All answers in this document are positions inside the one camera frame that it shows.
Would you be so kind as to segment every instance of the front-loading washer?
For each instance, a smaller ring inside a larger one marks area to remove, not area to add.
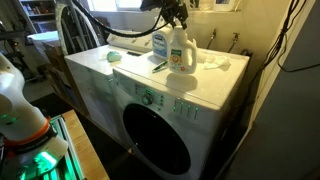
[[[113,69],[123,141],[162,178],[201,177],[248,57],[229,60],[230,66],[211,70],[198,63],[193,75],[152,73],[161,60],[147,53]]]

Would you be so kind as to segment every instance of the window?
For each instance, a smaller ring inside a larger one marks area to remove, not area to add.
[[[91,11],[138,11],[142,0],[87,0]]]

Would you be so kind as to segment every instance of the washer door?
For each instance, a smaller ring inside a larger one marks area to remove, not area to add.
[[[164,119],[139,104],[128,105],[123,116],[129,136],[149,161],[171,174],[188,171],[188,149]]]

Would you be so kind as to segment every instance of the detergent bottle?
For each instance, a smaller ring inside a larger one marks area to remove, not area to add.
[[[158,27],[164,25],[165,22],[161,18]],[[173,29],[170,25],[152,33],[152,51],[157,58],[168,60],[169,58],[169,44],[172,40]]]
[[[179,74],[192,74],[197,67],[197,46],[188,40],[186,30],[176,26],[170,43],[169,70]]]

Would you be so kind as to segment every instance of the floor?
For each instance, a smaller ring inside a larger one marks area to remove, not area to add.
[[[23,94],[26,100],[38,107],[45,116],[54,117],[72,109],[53,93],[47,80],[26,83]],[[161,179],[89,120],[79,113],[77,115],[110,179]]]

